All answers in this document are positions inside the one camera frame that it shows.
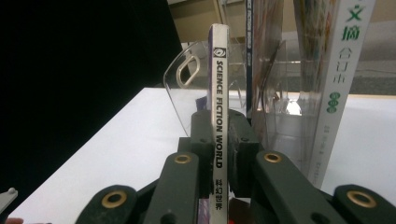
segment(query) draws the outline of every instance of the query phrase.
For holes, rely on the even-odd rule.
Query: white surface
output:
[[[322,189],[372,189],[396,204],[396,98],[349,97]],[[99,190],[142,189],[186,136],[165,89],[143,89],[10,216],[74,223]]]

